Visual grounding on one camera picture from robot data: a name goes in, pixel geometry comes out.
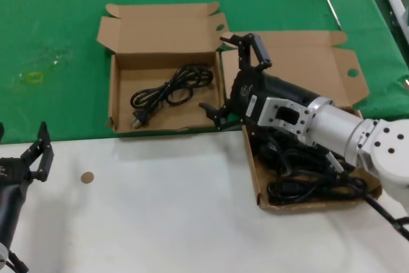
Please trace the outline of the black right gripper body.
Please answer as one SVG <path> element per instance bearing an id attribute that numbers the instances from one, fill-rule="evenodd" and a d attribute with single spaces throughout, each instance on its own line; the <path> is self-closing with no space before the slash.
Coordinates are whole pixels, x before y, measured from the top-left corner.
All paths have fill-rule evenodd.
<path id="1" fill-rule="evenodd" d="M 252 114 L 247 116 L 245 113 L 253 96 L 256 97 L 256 105 Z M 230 94 L 231 112 L 257 123 L 268 97 L 286 99 L 308 107 L 319 95 L 276 76 L 249 68 L 240 70 L 234 80 Z"/>

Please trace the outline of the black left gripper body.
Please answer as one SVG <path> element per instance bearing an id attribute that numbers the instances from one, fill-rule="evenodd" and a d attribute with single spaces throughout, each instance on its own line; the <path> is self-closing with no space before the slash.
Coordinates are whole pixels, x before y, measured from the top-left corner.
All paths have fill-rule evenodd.
<path id="1" fill-rule="evenodd" d="M 29 167 L 18 158 L 1 159 L 1 243 L 10 248 L 26 200 Z"/>

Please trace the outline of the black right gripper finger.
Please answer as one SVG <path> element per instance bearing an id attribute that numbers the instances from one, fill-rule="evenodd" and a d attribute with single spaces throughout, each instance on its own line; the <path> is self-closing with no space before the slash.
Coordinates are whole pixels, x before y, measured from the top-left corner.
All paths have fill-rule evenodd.
<path id="1" fill-rule="evenodd" d="M 199 107 L 202 108 L 206 117 L 213 121 L 215 128 L 218 131 L 231 131 L 241 128 L 245 122 L 244 119 L 236 116 L 235 120 L 229 120 L 229 115 L 233 113 L 233 105 L 231 99 L 227 99 L 220 108 L 201 102 Z"/>
<path id="2" fill-rule="evenodd" d="M 271 59 L 259 35 L 254 33 L 248 33 L 242 36 L 234 34 L 222 35 L 220 40 L 237 47 L 240 70 L 253 69 L 257 72 L 262 72 L 272 66 Z M 258 60 L 256 66 L 251 65 L 251 49 L 254 51 Z"/>

